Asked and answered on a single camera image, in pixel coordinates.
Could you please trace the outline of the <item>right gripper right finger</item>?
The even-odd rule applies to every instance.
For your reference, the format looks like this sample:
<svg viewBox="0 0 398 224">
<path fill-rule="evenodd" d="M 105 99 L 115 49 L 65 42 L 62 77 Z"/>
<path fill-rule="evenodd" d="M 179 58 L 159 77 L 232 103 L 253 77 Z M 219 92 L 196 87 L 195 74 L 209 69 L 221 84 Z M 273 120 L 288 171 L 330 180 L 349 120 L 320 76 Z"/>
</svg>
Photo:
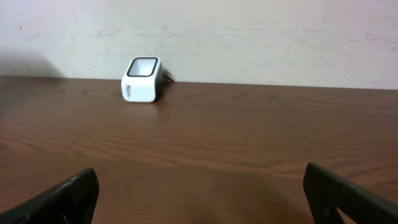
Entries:
<svg viewBox="0 0 398 224">
<path fill-rule="evenodd" d="M 303 189 L 315 223 L 343 223 L 340 212 L 356 223 L 397 224 L 397 205 L 313 162 Z"/>
</svg>

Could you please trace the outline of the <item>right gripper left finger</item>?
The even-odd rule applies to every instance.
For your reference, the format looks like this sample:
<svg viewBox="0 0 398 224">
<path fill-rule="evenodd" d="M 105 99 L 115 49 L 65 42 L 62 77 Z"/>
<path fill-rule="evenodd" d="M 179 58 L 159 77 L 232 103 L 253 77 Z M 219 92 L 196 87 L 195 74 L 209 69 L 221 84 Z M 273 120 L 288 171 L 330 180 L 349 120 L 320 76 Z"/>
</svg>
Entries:
<svg viewBox="0 0 398 224">
<path fill-rule="evenodd" d="M 93 219 L 100 186 L 87 168 L 1 214 L 1 223 L 87 223 Z"/>
</svg>

